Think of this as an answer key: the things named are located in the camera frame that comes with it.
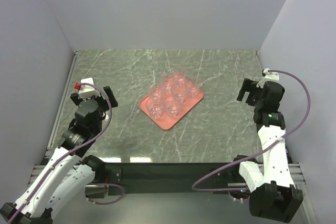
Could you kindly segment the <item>clear faceted glass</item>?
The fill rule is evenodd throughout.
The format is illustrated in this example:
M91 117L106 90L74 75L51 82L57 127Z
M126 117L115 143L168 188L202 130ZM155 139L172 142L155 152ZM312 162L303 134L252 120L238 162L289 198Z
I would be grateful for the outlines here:
M183 83L174 84L171 87L171 93L180 104L183 104L187 96L186 84Z
M146 108L151 118L158 119L163 114L162 102L155 102L153 99L148 99L146 101Z
M174 96L169 96L164 99L163 105L168 116L172 118L178 116L181 108L180 100L176 99Z
M148 97L153 99L155 102L162 101L162 89L160 86L151 87L148 92Z
M161 81L161 92L162 92L162 94L163 95L171 94L171 88L172 88L172 78L171 77L164 78Z
M200 87L202 86L201 80L196 77L187 77L185 79L185 84L187 86L187 96L191 98L198 95Z
M172 85L182 85L185 83L187 70L183 66L175 66L172 70Z

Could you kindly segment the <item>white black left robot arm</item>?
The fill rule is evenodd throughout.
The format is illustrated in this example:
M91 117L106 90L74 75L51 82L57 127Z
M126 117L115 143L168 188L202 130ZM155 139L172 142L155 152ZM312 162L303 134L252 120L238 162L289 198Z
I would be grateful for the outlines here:
M62 206L87 185L102 187L104 192L110 187L105 162L85 153L108 128L102 122L112 119L118 102L109 86L99 89L84 82L76 89L71 95L78 107L75 117L48 164L15 202L2 206L7 223L52 223Z

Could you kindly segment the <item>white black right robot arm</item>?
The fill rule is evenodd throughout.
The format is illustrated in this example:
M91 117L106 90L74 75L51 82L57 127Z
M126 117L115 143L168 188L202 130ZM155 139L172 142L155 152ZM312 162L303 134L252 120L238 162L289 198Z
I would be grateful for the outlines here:
M261 142L263 170L252 160L231 168L235 181L245 180L250 191L249 211L252 216L289 223L303 202L302 190L291 177L285 139L285 118L278 108L285 93L274 81L259 84L244 79L237 100L248 93L246 102L254 107L254 122Z

